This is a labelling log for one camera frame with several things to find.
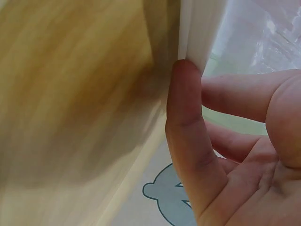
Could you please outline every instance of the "blurred wooden object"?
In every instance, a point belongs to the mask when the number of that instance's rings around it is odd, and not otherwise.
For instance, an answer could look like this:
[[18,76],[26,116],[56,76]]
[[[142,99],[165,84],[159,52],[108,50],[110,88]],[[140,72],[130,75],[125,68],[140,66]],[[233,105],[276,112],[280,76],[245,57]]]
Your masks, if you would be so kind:
[[179,0],[3,2],[1,226],[110,224],[164,135],[179,12]]

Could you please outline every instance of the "cartoon face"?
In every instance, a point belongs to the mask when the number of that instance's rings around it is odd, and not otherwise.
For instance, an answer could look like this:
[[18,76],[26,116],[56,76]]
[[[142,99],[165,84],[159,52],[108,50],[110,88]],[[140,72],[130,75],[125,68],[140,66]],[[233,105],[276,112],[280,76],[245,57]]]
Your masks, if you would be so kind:
[[157,201],[159,211],[173,226],[196,226],[187,194],[174,170],[165,167],[153,183],[143,186],[143,195]]

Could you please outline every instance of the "finger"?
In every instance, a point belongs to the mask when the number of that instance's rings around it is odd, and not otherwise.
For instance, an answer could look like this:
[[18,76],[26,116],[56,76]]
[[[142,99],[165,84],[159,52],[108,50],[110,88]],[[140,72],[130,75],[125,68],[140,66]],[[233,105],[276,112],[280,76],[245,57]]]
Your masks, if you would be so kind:
[[263,137],[234,132],[206,121],[213,149],[227,159],[242,162],[257,141]]
[[226,174],[232,172],[238,166],[236,162],[220,157],[218,157],[218,162],[220,163]]
[[227,184],[201,112],[201,74],[189,61],[175,63],[167,102],[166,137],[174,167],[195,213],[200,214]]
[[298,73],[298,70],[289,70],[285,73],[203,78],[203,105],[218,112],[265,122],[273,94]]

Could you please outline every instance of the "clear plastic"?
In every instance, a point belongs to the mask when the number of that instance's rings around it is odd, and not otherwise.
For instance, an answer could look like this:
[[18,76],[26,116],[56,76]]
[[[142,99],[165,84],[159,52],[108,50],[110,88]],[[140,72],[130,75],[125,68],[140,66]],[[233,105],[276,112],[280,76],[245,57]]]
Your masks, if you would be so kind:
[[[221,25],[204,76],[259,74],[301,68],[300,0],[228,0],[220,19]],[[202,44],[193,45],[207,60]],[[217,124],[240,132],[266,134],[263,123],[206,108],[203,114]]]

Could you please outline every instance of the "palm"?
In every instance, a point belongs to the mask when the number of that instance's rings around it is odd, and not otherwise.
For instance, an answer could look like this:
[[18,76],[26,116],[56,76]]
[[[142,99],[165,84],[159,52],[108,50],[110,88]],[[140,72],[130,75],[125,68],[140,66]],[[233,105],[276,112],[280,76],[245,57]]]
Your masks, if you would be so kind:
[[[196,68],[179,64],[166,136],[198,224],[300,225],[300,71],[204,80],[201,91]],[[269,136],[205,123],[200,99],[213,110],[265,122]],[[211,145],[226,159],[217,159]]]

